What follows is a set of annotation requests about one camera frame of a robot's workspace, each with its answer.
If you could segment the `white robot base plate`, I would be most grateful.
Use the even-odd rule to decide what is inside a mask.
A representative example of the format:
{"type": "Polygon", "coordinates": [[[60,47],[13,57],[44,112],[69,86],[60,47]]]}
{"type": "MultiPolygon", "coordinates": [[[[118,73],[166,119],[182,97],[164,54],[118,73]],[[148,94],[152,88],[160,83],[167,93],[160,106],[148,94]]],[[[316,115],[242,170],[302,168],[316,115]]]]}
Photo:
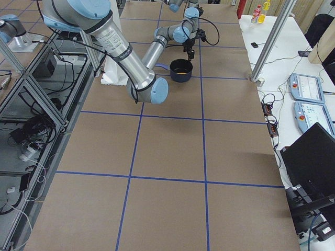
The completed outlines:
{"type": "Polygon", "coordinates": [[[121,69],[121,67],[109,56],[107,56],[105,60],[104,73],[101,79],[101,84],[126,86],[128,79],[129,77],[121,69]]]}

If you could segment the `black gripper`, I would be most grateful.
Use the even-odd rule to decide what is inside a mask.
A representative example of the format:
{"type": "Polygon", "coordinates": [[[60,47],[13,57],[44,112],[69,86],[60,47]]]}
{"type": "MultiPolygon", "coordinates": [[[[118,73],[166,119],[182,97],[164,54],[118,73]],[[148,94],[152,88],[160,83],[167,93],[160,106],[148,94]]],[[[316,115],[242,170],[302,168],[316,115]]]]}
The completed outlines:
{"type": "Polygon", "coordinates": [[[201,39],[202,42],[206,41],[206,33],[204,30],[197,29],[193,37],[187,38],[186,41],[183,42],[183,51],[187,52],[189,62],[194,59],[195,51],[193,50],[193,45],[195,44],[195,40],[197,39],[201,39]]]}

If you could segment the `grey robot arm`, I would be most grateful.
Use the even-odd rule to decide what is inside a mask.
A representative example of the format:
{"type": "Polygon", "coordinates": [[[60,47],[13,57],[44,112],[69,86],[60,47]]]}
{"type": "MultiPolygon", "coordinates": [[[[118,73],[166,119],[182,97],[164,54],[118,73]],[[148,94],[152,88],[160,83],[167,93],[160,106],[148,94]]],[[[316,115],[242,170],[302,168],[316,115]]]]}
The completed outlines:
{"type": "Polygon", "coordinates": [[[135,102],[166,100],[168,82],[153,71],[167,44],[163,36],[156,36],[141,59],[114,23],[110,1],[44,1],[42,15],[48,27],[93,36],[128,75],[127,91],[135,102]]]}
{"type": "Polygon", "coordinates": [[[200,29],[198,24],[198,18],[203,12],[201,7],[189,7],[184,12],[184,19],[180,24],[156,29],[154,40],[142,59],[144,65],[153,69],[169,41],[175,41],[178,45],[183,46],[183,51],[187,53],[188,60],[191,61],[194,58],[195,40],[205,40],[205,31],[200,29]]]}

